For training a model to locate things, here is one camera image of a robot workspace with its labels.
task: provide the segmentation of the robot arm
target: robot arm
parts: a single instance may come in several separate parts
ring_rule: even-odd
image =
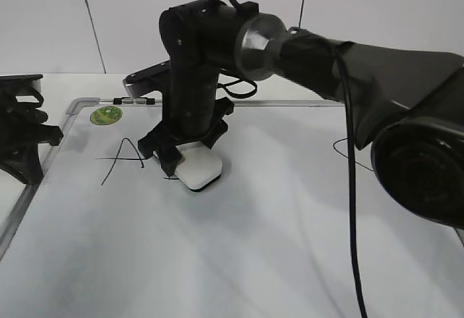
[[[464,226],[464,57],[330,41],[287,30],[249,2],[184,4],[164,12],[159,28],[171,58],[163,107],[177,138],[211,130],[221,70],[250,80],[277,74],[344,102],[337,49],[349,74],[356,147],[373,142],[383,187],[422,217]]]

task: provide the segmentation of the round sticker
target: round sticker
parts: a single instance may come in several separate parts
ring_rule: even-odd
[[[90,116],[92,124],[98,126],[112,125],[123,117],[123,111],[116,106],[104,106]]]

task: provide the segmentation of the whiteboard eraser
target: whiteboard eraser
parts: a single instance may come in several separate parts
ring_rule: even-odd
[[[220,178],[223,161],[203,143],[190,143],[178,149],[184,160],[175,169],[175,175],[187,188],[200,192]]]

